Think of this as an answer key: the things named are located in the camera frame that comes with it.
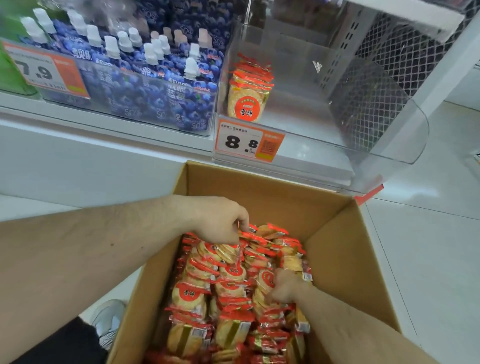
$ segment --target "price 7.9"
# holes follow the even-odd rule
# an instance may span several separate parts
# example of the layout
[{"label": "price 7.9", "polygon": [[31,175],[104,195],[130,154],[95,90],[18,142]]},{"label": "price 7.9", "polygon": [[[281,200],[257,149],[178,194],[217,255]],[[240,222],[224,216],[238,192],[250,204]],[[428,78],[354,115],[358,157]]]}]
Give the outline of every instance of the price 7.9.
[{"label": "price 7.9", "polygon": [[[15,60],[15,63],[19,66],[20,68],[20,71],[25,75],[25,76],[29,76],[30,75],[30,66],[25,63],[25,62],[21,62],[21,61],[17,61]],[[52,74],[50,73],[49,70],[47,70],[45,67],[42,67],[42,66],[38,66],[37,67],[38,69],[38,72],[39,73],[36,73],[36,76],[38,78],[45,78],[47,80],[51,80],[53,78]]]},{"label": "price 7.9", "polygon": [[[225,143],[225,145],[228,148],[237,149],[240,147],[240,138],[238,138],[237,136],[229,135],[227,136],[227,142]],[[252,149],[255,149],[256,147],[258,147],[258,141],[251,140],[248,146]]]}]

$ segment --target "metal wire mesh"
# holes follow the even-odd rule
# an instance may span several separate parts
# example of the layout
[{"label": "metal wire mesh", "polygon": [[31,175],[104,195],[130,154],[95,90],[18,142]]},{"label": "metal wire mesh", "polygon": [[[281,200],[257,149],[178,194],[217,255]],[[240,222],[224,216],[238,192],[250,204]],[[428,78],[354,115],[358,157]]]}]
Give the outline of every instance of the metal wire mesh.
[{"label": "metal wire mesh", "polygon": [[371,151],[478,11],[480,0],[475,0],[445,44],[400,19],[377,15],[356,57],[373,61],[385,73],[354,60],[331,96],[331,110],[349,147]]}]

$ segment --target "cardboard box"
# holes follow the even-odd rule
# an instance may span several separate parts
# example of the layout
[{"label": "cardboard box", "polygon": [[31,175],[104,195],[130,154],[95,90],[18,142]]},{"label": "cardboard box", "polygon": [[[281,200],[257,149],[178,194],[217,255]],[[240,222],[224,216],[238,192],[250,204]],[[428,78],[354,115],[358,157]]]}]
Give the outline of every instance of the cardboard box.
[{"label": "cardboard box", "polygon": [[[237,170],[188,162],[174,194],[224,196],[246,207],[251,223],[271,222],[300,239],[315,286],[399,331],[399,325],[363,224],[351,197]],[[108,364],[140,364],[162,315],[180,237],[143,267]],[[165,329],[160,327],[158,333]],[[317,338],[308,337],[312,363],[330,363]]]}]

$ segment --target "sneaker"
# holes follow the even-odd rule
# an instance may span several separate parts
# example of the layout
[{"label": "sneaker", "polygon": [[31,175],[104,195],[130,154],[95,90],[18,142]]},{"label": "sneaker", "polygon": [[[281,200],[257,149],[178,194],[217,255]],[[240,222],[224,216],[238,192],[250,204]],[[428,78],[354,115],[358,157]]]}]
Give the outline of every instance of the sneaker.
[{"label": "sneaker", "polygon": [[107,351],[112,348],[124,314],[125,304],[120,300],[105,302],[93,314],[92,326],[96,329],[100,346]]}]

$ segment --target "human arm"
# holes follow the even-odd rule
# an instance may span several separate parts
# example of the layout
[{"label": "human arm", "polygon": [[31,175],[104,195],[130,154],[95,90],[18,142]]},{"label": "human arm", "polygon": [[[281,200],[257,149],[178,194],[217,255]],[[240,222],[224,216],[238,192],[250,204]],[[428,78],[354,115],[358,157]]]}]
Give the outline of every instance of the human arm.
[{"label": "human arm", "polygon": [[335,364],[438,364],[400,333],[304,282],[292,271],[277,269],[268,300],[295,302]]},{"label": "human arm", "polygon": [[247,211],[167,196],[0,223],[0,364],[78,316],[177,236],[237,243]]}]

